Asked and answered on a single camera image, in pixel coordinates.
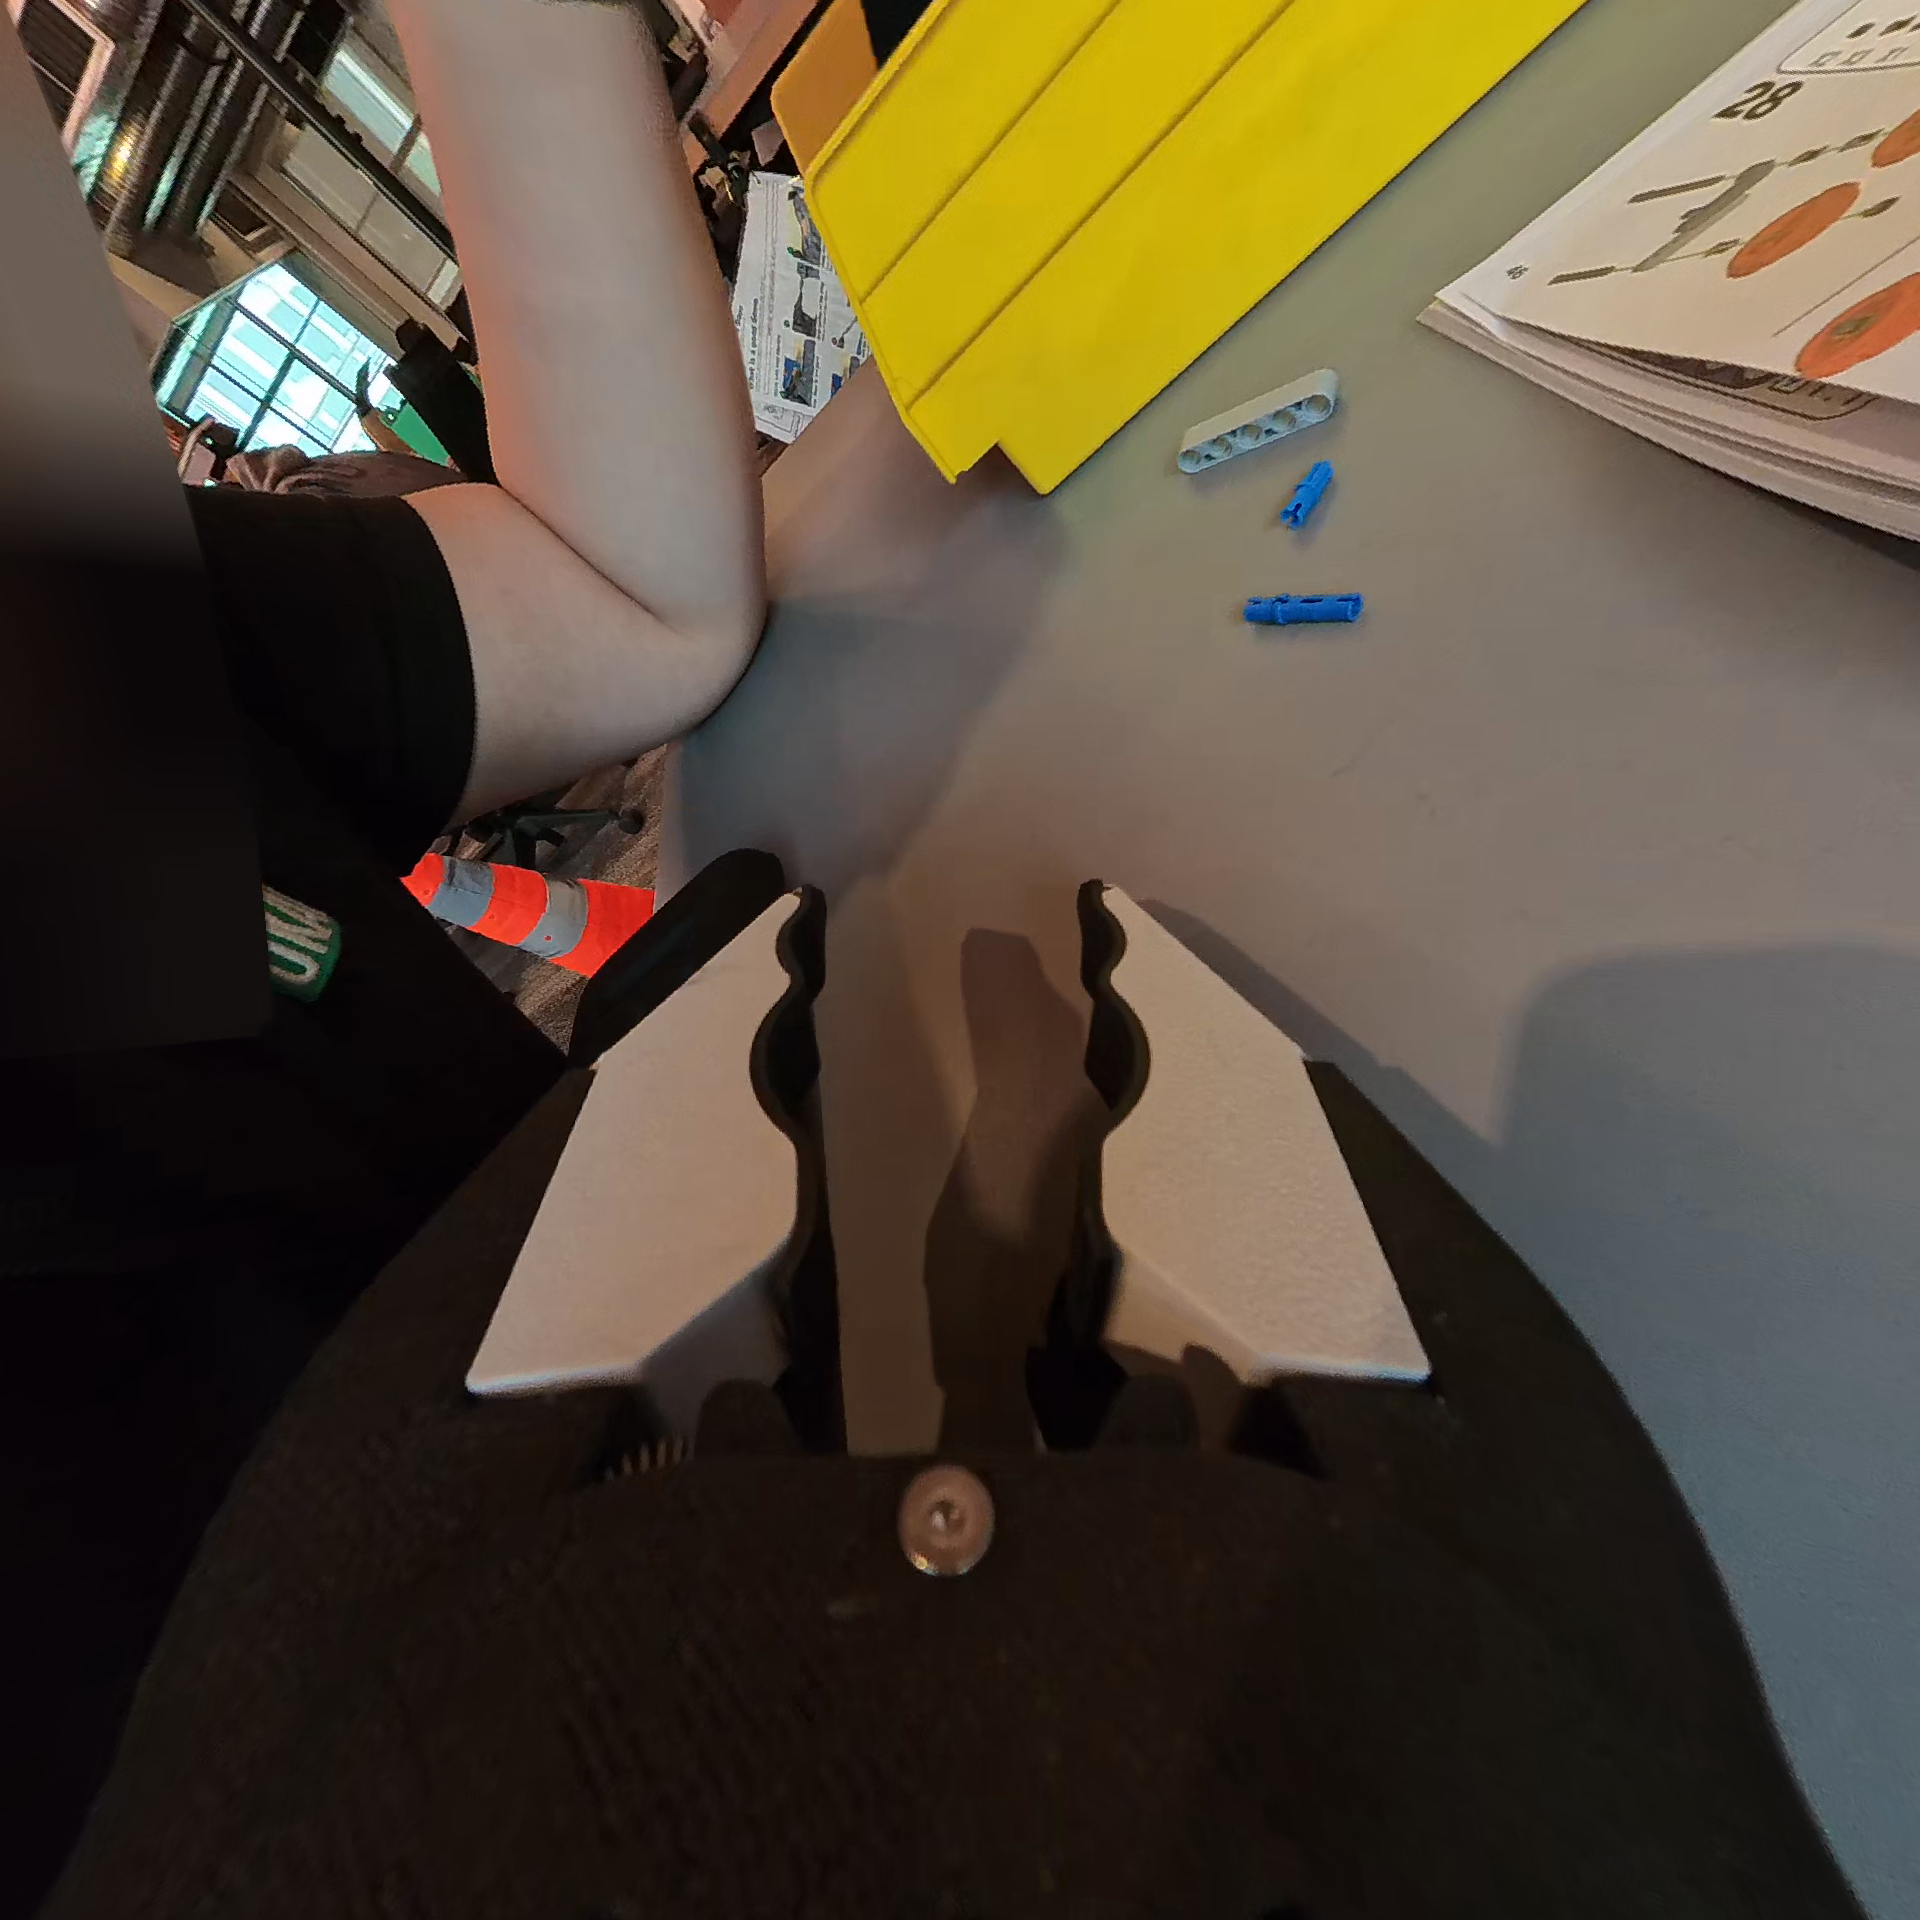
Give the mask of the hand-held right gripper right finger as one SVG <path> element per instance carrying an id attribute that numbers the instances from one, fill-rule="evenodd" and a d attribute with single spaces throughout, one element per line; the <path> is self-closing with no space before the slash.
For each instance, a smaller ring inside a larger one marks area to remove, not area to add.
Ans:
<path id="1" fill-rule="evenodd" d="M 1043 1446 L 1087 1449 L 1129 1359 L 1428 1386 L 1302 1050 L 1117 884 L 1085 881 L 1074 916 L 1097 1130 L 1023 1363 Z"/>

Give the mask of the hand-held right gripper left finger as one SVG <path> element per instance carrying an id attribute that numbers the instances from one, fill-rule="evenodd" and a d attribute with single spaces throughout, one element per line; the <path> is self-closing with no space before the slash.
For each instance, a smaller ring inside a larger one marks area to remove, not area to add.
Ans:
<path id="1" fill-rule="evenodd" d="M 787 890 L 593 1068 L 469 1363 L 478 1399 L 626 1387 L 691 1436 L 734 1381 L 837 1451 L 814 1003 L 825 898 Z"/>

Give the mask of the light grey five-hole beam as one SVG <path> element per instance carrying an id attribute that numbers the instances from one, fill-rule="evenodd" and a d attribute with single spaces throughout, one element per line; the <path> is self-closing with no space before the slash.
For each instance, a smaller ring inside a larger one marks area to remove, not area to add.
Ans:
<path id="1" fill-rule="evenodd" d="M 1330 421 L 1335 409 L 1338 373 L 1319 369 L 1189 427 L 1177 445 L 1177 471 L 1206 474 L 1246 452 L 1314 430 Z"/>

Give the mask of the yellow plastic bin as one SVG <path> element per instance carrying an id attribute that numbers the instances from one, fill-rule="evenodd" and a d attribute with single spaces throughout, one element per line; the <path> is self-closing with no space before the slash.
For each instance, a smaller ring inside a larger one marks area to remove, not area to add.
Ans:
<path id="1" fill-rule="evenodd" d="M 1575 11 L 846 2 L 772 110 L 902 427 L 1046 494 Z"/>

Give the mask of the instruction booklet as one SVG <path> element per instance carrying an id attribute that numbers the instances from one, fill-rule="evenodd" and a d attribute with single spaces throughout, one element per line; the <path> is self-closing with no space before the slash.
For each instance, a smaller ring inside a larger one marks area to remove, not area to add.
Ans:
<path id="1" fill-rule="evenodd" d="M 1806 2 L 1425 325 L 1693 463 L 1918 539 L 1918 5 Z"/>

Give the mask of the person's left forearm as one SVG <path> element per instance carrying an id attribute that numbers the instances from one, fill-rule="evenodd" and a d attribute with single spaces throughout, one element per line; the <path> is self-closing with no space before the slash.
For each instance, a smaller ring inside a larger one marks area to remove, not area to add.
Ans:
<path id="1" fill-rule="evenodd" d="M 669 611 L 764 575 L 729 290 L 626 5 L 388 5 L 476 323 L 497 481 Z"/>

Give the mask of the grey desk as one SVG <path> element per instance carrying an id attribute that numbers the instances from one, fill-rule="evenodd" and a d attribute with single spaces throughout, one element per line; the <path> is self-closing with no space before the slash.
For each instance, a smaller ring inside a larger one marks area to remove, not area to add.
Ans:
<path id="1" fill-rule="evenodd" d="M 985 1433 L 1019 1367 L 1113 881 L 1571 1313 L 1844 1874 L 1916 1916 L 1916 547 L 1420 319 L 1783 10 L 1587 5 L 1050 495 L 942 481 L 862 371 L 764 475 L 775 605 L 663 875 L 767 849 L 828 898 L 852 1451 Z M 1177 471 L 1319 369 L 1330 421 Z M 1278 593 L 1365 612 L 1241 619 Z"/>

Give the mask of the person's black shirt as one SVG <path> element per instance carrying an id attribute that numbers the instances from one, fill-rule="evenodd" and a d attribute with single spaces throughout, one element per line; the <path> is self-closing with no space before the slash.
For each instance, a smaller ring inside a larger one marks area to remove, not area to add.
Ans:
<path id="1" fill-rule="evenodd" d="M 207 1078 L 254 1156 L 226 1221 L 259 1302 L 319 1309 L 307 1370 L 211 1530 L 141 1687 L 124 1781 L 59 1916 L 476 1916 L 537 1884 L 465 1799 L 506 1791 L 487 1606 L 582 1466 L 585 1415 L 479 1412 L 458 1332 L 498 1290 L 403 1249 L 563 1078 L 561 1053 L 427 926 L 403 868 L 444 833 L 620 747 L 508 747 L 483 563 L 524 533 L 491 486 L 187 494 L 255 741 L 268 883 L 343 927 L 316 999 Z M 395 1279 L 380 1274 L 399 1258 Z"/>

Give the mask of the orange traffic cone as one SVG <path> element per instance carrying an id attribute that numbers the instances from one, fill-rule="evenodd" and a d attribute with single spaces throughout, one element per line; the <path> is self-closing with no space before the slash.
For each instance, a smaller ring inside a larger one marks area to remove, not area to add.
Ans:
<path id="1" fill-rule="evenodd" d="M 445 853 L 425 853 L 403 887 L 437 922 L 577 975 L 595 975 L 657 913 L 649 887 Z"/>

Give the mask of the black chair base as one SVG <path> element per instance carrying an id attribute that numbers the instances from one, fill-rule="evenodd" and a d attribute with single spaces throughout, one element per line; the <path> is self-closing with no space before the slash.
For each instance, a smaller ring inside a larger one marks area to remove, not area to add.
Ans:
<path id="1" fill-rule="evenodd" d="M 609 825 L 641 833 L 644 807 L 565 807 L 561 796 L 545 796 L 474 815 L 465 836 L 476 844 L 474 858 L 530 870 L 541 849 L 563 849 L 572 833 L 602 833 Z"/>

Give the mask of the printed photo leaflet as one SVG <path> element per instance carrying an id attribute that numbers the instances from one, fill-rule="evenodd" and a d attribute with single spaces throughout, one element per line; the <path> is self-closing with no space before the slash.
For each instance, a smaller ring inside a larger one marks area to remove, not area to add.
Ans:
<path id="1" fill-rule="evenodd" d="M 767 441 L 793 444 L 874 357 L 797 175 L 748 180 L 732 316 Z"/>

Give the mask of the large window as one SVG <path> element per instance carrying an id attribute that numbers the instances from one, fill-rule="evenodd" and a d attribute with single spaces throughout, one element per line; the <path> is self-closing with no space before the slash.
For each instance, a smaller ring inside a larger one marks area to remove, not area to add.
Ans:
<path id="1" fill-rule="evenodd" d="M 150 387 L 171 421 L 212 421 L 242 451 L 373 451 L 364 422 L 373 414 L 403 451 L 445 463 L 444 441 L 393 378 L 395 362 L 393 343 L 295 252 L 190 306 L 156 349 Z"/>

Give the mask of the brown table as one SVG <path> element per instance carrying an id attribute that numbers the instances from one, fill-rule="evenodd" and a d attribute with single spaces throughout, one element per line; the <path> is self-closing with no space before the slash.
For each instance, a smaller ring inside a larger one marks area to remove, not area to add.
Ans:
<path id="1" fill-rule="evenodd" d="M 671 2 L 693 44 L 703 53 L 703 84 L 681 115 L 684 127 L 703 123 L 729 133 L 755 91 L 775 75 L 821 2 Z"/>

